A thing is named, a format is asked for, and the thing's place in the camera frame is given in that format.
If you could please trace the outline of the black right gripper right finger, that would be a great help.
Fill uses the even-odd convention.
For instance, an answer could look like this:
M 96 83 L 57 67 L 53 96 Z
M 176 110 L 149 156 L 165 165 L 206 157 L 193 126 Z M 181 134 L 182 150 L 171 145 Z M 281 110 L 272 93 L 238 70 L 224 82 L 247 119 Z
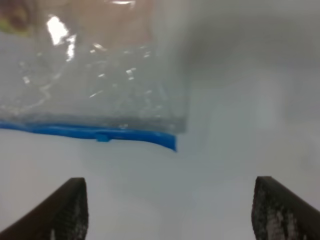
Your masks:
M 271 176 L 255 180 L 251 224 L 257 240 L 320 238 L 320 211 Z

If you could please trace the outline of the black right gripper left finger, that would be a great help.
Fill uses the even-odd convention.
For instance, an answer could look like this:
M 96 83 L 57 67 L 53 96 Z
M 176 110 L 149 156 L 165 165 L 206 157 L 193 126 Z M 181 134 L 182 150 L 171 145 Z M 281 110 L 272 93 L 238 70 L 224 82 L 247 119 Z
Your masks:
M 74 177 L 0 232 L 2 240 L 84 240 L 88 232 L 86 180 Z

